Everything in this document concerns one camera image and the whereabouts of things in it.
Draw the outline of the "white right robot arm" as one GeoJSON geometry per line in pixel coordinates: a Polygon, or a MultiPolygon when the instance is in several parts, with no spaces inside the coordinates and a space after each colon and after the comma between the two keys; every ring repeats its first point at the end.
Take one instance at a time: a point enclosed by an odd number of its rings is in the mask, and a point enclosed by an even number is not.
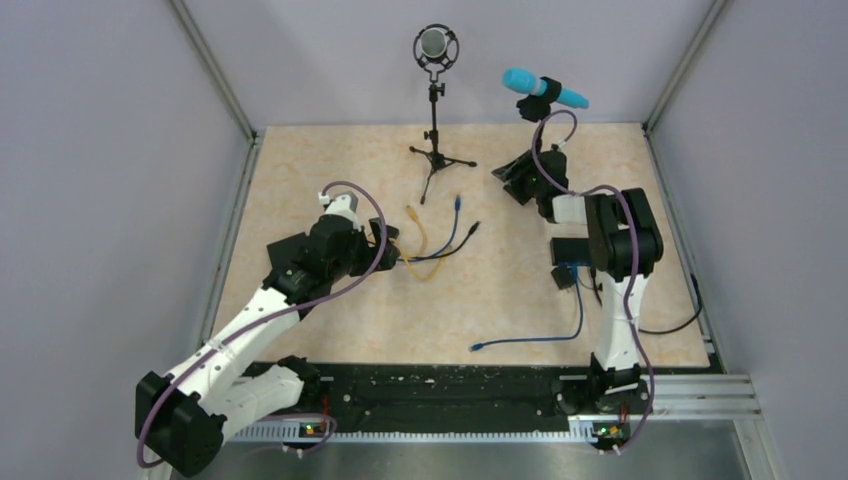
{"type": "Polygon", "coordinates": [[[602,287],[603,326],[587,379],[564,391],[564,409],[616,413],[622,405],[649,406],[653,382],[641,376],[653,370],[640,340],[640,311],[649,277],[664,254],[662,236],[643,189],[601,184],[572,191],[566,166],[563,151],[532,148],[491,172],[514,200],[535,201],[551,223],[576,222],[573,212],[583,213],[588,235],[579,242],[602,287]]]}

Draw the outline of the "black power adapter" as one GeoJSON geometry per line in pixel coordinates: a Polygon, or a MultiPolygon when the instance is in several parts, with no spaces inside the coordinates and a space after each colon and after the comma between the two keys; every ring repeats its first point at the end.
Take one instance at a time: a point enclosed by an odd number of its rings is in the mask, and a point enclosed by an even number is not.
{"type": "Polygon", "coordinates": [[[551,274],[559,290],[570,289],[576,284],[573,270],[569,266],[558,266],[551,271],[551,274]]]}

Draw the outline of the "blue microphone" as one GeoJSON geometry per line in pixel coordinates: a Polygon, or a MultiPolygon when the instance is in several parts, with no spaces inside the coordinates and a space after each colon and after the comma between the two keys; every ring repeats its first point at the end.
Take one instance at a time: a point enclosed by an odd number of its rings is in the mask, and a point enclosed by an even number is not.
{"type": "Polygon", "coordinates": [[[522,119],[538,122],[551,113],[551,106],[559,104],[573,109],[588,109],[589,100],[567,89],[549,77],[537,76],[525,69],[509,68],[501,77],[502,85],[524,97],[516,102],[522,119]]]}

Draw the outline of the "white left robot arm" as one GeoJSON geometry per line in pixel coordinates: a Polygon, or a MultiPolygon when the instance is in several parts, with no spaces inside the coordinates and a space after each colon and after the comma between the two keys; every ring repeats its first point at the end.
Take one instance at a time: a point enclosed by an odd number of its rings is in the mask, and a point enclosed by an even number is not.
{"type": "Polygon", "coordinates": [[[352,214],[324,214],[307,232],[268,245],[271,271],[239,313],[190,358],[164,375],[147,373],[135,393],[137,461],[202,472],[235,433],[278,410],[308,413],[319,404],[320,372],[289,355],[241,382],[260,353],[317,305],[336,298],[350,276],[390,270],[399,231],[376,217],[374,239],[352,214]]]}

